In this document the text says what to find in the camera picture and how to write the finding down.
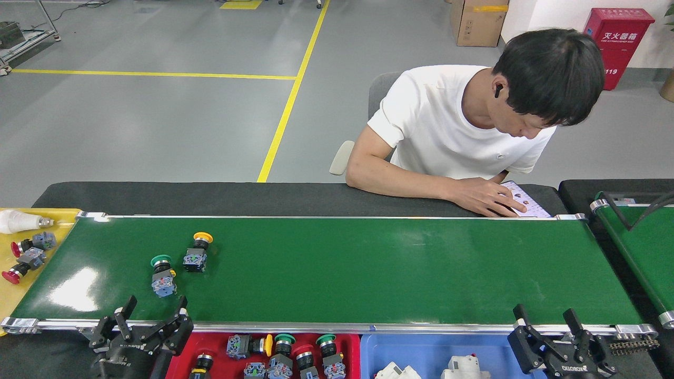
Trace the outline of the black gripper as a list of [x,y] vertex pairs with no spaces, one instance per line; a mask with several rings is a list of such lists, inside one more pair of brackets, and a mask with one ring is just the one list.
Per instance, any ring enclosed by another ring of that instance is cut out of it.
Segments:
[[[95,378],[164,378],[174,355],[163,348],[184,348],[194,328],[187,304],[187,297],[179,297],[178,308],[172,316],[142,332],[142,345],[123,345],[112,341],[115,326],[120,329],[125,342],[132,340],[127,321],[137,305],[134,295],[123,306],[116,308],[112,316],[101,317],[90,340],[90,348],[97,353]],[[146,351],[144,347],[159,349]]]
[[523,373],[545,368],[548,378],[605,378],[609,376],[607,372],[617,371],[604,338],[585,329],[574,309],[563,313],[574,347],[573,357],[566,362],[556,344],[530,324],[524,305],[516,305],[513,314],[516,326],[508,335],[508,342]]

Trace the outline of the person's right hand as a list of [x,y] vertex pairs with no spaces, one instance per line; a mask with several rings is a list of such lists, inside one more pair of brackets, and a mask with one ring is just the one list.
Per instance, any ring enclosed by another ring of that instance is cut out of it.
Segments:
[[511,190],[482,178],[451,179],[449,201],[487,217],[518,217],[524,204],[515,201]]

